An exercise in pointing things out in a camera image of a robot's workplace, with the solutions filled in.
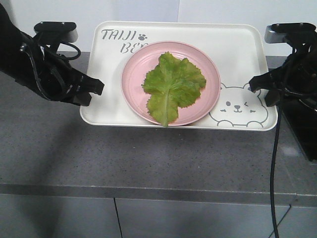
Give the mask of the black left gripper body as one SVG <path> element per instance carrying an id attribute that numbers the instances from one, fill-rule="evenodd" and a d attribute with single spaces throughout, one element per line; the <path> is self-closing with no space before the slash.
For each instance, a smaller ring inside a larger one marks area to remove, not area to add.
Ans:
<path id="1" fill-rule="evenodd" d="M 75 57 L 44 53 L 37 57 L 37 94 L 49 101 L 60 101 L 79 94 L 82 72 L 70 65 Z"/>

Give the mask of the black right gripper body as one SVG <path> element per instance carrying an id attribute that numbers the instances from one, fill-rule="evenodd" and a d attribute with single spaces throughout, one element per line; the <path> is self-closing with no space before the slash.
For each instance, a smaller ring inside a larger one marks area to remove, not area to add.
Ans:
<path id="1" fill-rule="evenodd" d="M 272 80 L 272 88 L 268 92 L 269 99 L 280 99 L 282 82 L 286 69 L 279 67 L 268 73 Z M 292 70 L 285 83 L 285 96 L 298 99 L 317 98 L 317 69 L 300 66 Z"/>

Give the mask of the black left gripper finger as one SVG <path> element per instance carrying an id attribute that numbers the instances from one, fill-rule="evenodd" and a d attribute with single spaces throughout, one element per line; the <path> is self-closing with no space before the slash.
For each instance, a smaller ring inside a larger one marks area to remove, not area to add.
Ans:
<path id="1" fill-rule="evenodd" d="M 76 95 L 71 95 L 63 99 L 64 103 L 69 103 L 77 106 L 89 106 L 92 97 L 89 93 L 84 92 Z"/>
<path id="2" fill-rule="evenodd" d="M 79 94 L 94 93 L 100 96 L 104 86 L 105 85 L 99 79 L 91 78 L 81 73 L 79 78 Z"/>

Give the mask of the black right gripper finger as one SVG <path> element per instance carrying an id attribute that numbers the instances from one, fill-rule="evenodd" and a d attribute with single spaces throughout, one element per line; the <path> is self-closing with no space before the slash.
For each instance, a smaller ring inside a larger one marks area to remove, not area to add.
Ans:
<path id="1" fill-rule="evenodd" d="M 255 93 L 260 89 L 271 90 L 274 89 L 274 77 L 271 72 L 262 75 L 254 76 L 249 81 L 250 90 Z"/>
<path id="2" fill-rule="evenodd" d="M 282 107 L 284 104 L 286 92 L 278 90 L 269 90 L 264 100 L 267 107 L 278 106 Z"/>

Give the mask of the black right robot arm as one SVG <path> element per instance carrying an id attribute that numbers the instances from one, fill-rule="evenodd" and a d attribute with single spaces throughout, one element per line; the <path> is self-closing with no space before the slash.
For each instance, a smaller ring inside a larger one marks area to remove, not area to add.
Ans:
<path id="1" fill-rule="evenodd" d="M 249 81 L 252 92 L 268 90 L 268 107 L 279 105 L 281 98 L 299 101 L 317 109 L 317 27 L 311 23 L 275 23 L 266 27 L 264 40 L 269 44 L 287 43 L 292 53 L 284 63 Z"/>

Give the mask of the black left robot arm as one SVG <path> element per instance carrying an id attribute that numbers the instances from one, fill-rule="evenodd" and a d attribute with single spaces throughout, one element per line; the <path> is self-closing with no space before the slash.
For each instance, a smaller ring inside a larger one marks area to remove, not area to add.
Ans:
<path id="1" fill-rule="evenodd" d="M 49 101 L 88 106 L 91 94 L 101 95 L 104 84 L 76 70 L 71 60 L 81 51 L 74 22 L 42 21 L 34 37 L 19 30 L 0 7 L 0 70 Z"/>

